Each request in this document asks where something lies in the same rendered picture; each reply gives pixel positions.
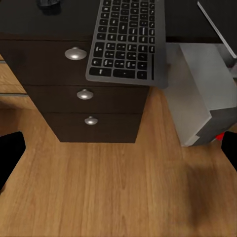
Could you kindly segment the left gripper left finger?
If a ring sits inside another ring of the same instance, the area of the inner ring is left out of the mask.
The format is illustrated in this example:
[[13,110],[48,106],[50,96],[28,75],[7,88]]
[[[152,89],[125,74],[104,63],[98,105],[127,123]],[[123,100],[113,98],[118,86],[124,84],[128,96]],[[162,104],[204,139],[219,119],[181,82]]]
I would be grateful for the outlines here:
[[25,150],[21,131],[0,137],[0,191]]

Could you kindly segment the keyboard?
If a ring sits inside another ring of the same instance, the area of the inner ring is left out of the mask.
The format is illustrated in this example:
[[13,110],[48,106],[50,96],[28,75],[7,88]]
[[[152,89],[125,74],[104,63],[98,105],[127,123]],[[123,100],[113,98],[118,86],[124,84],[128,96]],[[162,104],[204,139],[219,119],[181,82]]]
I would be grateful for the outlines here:
[[164,0],[100,0],[85,78],[167,87]]

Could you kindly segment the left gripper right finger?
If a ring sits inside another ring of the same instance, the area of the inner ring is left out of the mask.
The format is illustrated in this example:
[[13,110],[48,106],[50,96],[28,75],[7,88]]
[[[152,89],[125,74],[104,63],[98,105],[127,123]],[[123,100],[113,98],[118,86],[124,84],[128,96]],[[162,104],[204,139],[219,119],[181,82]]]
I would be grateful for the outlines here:
[[225,131],[221,149],[237,171],[237,133]]

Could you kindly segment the notebook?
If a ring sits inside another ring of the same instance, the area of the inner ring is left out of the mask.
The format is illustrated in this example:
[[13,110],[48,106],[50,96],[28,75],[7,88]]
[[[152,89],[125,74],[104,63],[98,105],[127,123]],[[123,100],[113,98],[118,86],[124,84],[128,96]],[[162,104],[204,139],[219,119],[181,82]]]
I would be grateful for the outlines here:
[[197,5],[233,58],[237,58],[237,0],[198,0]]

